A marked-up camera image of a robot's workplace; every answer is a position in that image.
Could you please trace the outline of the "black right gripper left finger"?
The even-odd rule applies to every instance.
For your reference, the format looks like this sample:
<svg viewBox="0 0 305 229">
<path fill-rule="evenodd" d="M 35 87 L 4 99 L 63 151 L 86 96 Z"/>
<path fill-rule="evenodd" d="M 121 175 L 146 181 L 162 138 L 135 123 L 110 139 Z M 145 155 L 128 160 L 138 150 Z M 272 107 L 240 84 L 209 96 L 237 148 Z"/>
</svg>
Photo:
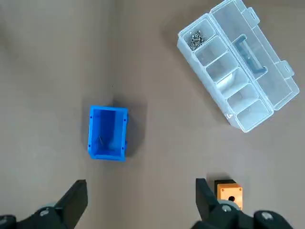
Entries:
<svg viewBox="0 0 305 229">
<path fill-rule="evenodd" d="M 1 215 L 2 229 L 73 229 L 88 206 L 88 190 L 85 179 L 77 180 L 55 203 L 17 221 L 14 215 Z"/>
</svg>

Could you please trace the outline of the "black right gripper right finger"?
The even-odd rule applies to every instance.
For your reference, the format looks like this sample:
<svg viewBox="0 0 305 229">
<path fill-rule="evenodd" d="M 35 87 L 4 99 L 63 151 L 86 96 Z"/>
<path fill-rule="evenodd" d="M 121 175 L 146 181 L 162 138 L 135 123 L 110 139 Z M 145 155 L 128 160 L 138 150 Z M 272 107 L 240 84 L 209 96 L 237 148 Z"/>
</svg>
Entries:
<svg viewBox="0 0 305 229">
<path fill-rule="evenodd" d="M 259 210 L 252 217 L 243 213 L 229 200 L 220 202 L 205 178 L 195 180 L 196 205 L 201 220 L 195 229 L 291 229 L 292 226 L 280 214 Z"/>
</svg>

